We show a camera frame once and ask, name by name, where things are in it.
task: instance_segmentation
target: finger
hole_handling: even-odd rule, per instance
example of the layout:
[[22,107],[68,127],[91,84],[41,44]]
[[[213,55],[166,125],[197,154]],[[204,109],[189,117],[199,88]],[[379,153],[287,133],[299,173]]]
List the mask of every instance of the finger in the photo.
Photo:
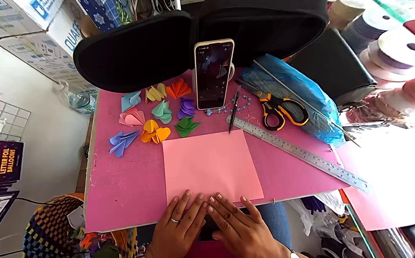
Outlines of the finger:
[[198,214],[198,211],[203,203],[204,194],[200,193],[193,201],[192,205],[188,209],[187,213],[185,213],[182,217],[181,223],[177,226],[178,229],[182,230],[185,234],[187,229],[192,225],[195,216]]
[[249,216],[245,215],[238,207],[236,207],[233,202],[230,202],[227,198],[225,198],[225,196],[222,196],[221,193],[217,193],[215,199],[243,224],[246,226],[252,226],[254,221]]
[[161,223],[161,225],[164,225],[164,226],[166,226],[168,224],[168,221],[171,218],[171,214],[173,213],[174,208],[176,207],[176,204],[177,204],[178,200],[179,200],[179,198],[177,196],[175,196],[170,201],[170,203],[168,204],[168,207],[166,208],[165,212],[163,213],[163,216],[161,216],[160,221],[158,221],[157,226],[160,223]]
[[185,238],[188,238],[190,241],[194,241],[198,237],[201,231],[201,227],[204,226],[204,224],[206,223],[204,217],[206,216],[207,207],[207,202],[203,202],[201,208],[198,211],[198,214],[193,220],[193,223],[190,225],[187,232],[185,233]]
[[217,224],[218,228],[223,232],[223,235],[229,240],[229,242],[236,242],[239,239],[238,233],[234,228],[226,221],[221,214],[219,214],[216,209],[212,206],[207,207],[207,212]]
[[246,199],[244,196],[241,196],[241,202],[244,204],[244,206],[249,210],[250,212],[250,218],[258,224],[262,224],[262,215],[260,215],[260,212],[257,210],[255,205],[250,202],[248,199]]
[[[174,209],[173,213],[171,214],[171,217],[174,220],[180,221],[182,218],[182,214],[184,213],[185,207],[187,206],[188,201],[190,200],[190,197],[192,196],[192,192],[190,190],[185,191],[184,195],[182,195],[181,199],[177,203],[176,208]],[[178,223],[175,223],[171,221],[172,224],[174,224],[174,227],[177,226]]]
[[247,226],[244,225],[241,221],[239,221],[233,214],[225,208],[222,203],[220,203],[217,199],[214,199],[212,196],[209,198],[209,204],[213,206],[218,213],[222,215],[222,217],[228,221],[228,223],[234,228],[236,232],[241,236],[247,230]]
[[228,250],[228,252],[234,254],[234,249],[232,248],[232,245],[230,244],[230,242],[227,240],[227,238],[223,235],[222,232],[220,231],[214,231],[212,233],[212,238],[216,241],[219,241],[220,243],[223,244],[223,246],[225,247],[225,249]]

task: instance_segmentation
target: pen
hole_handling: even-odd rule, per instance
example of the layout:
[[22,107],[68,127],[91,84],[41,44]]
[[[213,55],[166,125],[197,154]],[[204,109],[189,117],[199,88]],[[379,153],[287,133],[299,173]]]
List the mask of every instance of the pen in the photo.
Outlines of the pen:
[[238,90],[236,91],[236,97],[234,98],[233,114],[231,115],[230,128],[228,129],[228,134],[230,134],[231,130],[233,129],[234,117],[236,116],[236,110],[238,109],[238,100],[239,100],[240,91],[241,91],[241,85],[238,86]]

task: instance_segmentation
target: scissors handle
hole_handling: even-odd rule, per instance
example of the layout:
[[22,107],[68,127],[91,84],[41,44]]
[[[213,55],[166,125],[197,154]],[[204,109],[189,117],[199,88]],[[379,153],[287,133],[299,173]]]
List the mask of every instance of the scissors handle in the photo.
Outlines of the scissors handle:
[[292,124],[297,125],[297,126],[302,126],[302,125],[304,125],[308,122],[308,120],[309,120],[308,111],[305,109],[305,107],[300,102],[298,102],[296,100],[293,100],[293,99],[289,99],[289,98],[279,99],[279,100],[282,102],[282,104],[284,104],[285,102],[291,102],[292,104],[297,106],[302,111],[303,118],[301,120],[297,121],[296,117],[292,114],[292,112],[285,109],[285,107],[283,107],[283,105],[278,105],[279,110],[291,120]]
[[[272,107],[268,99],[260,99],[260,102],[263,106],[263,125],[265,126],[265,128],[270,131],[281,130],[285,124],[283,114],[278,109],[276,109],[276,107]],[[278,118],[279,122],[277,126],[268,125],[268,118],[270,117],[270,115],[275,115]]]

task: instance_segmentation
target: scissors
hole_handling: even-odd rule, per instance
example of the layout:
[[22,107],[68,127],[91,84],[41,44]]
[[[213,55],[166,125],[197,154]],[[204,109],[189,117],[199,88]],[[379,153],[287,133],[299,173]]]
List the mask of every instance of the scissors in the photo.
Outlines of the scissors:
[[[262,103],[263,106],[263,124],[265,125],[265,128],[270,130],[270,131],[278,131],[281,130],[282,127],[285,124],[285,119],[284,119],[284,115],[286,115],[289,120],[291,120],[291,123],[297,126],[302,126],[304,124],[306,124],[309,120],[308,118],[308,111],[305,109],[305,107],[299,103],[296,100],[290,99],[290,98],[278,98],[275,97],[273,95],[271,95],[270,93],[261,91],[257,88],[255,88],[254,86],[248,84],[247,82],[240,80],[240,79],[236,79],[234,80],[237,84],[241,85],[242,87],[244,87],[247,91],[253,93],[254,95],[256,95],[257,97],[259,97],[260,102]],[[284,103],[290,103],[293,104],[294,106],[298,107],[302,113],[303,113],[303,118],[300,121],[296,121],[297,118],[295,117],[294,114],[292,114],[292,112],[285,107]],[[269,126],[268,125],[268,115],[275,115],[278,120],[279,123],[277,126]]]

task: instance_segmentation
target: hand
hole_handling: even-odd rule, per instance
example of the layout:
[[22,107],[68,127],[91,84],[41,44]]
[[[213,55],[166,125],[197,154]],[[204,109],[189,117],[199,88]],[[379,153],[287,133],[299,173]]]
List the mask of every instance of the hand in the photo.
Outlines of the hand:
[[188,209],[182,214],[190,200],[192,192],[185,191],[179,201],[178,197],[169,203],[165,213],[155,226],[152,243],[146,249],[147,258],[183,258],[198,237],[208,204],[203,202],[204,194],[200,193]]
[[257,208],[245,197],[241,202],[250,215],[220,193],[210,197],[207,211],[221,230],[214,232],[212,238],[240,258],[289,257],[290,250],[273,238]]

